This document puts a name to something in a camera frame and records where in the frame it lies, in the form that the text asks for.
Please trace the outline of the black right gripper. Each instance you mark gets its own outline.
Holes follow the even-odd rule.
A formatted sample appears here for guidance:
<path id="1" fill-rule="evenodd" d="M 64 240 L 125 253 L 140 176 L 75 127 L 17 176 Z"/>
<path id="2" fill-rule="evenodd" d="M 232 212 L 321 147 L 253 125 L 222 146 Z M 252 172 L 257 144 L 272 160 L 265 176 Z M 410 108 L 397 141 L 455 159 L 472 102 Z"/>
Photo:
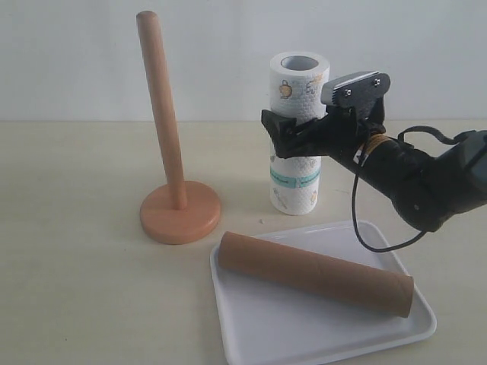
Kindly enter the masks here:
<path id="1" fill-rule="evenodd" d="M 364 116 L 356 108 L 331 106 L 322 119 L 312 119 L 296 128 L 297 119 L 281 116 L 271 110 L 261 111 L 261 123 L 272 133 L 275 154 L 283 159 L 292 157 L 337 157 L 345 152 L 354 154 L 376 134 L 385 133 L 384 99 L 376 99 Z"/>

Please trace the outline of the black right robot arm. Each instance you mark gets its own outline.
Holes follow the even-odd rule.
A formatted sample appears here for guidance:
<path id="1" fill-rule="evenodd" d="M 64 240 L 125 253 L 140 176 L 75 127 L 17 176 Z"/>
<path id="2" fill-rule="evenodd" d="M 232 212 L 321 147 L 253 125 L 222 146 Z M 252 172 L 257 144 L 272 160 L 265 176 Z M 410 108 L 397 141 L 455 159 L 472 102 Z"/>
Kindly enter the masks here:
<path id="1" fill-rule="evenodd" d="M 471 130 L 448 138 L 437 129 L 418 125 L 450 145 L 432 157 L 406 142 L 403 133 L 386 135 L 384 101 L 378 99 L 367 116 L 355 108 L 328 106 L 322 119 L 302 124 L 270 110 L 261 123 L 278 157 L 331 157 L 388 197 L 411 227 L 435 232 L 449 218 L 486 203 L 486 132 Z"/>

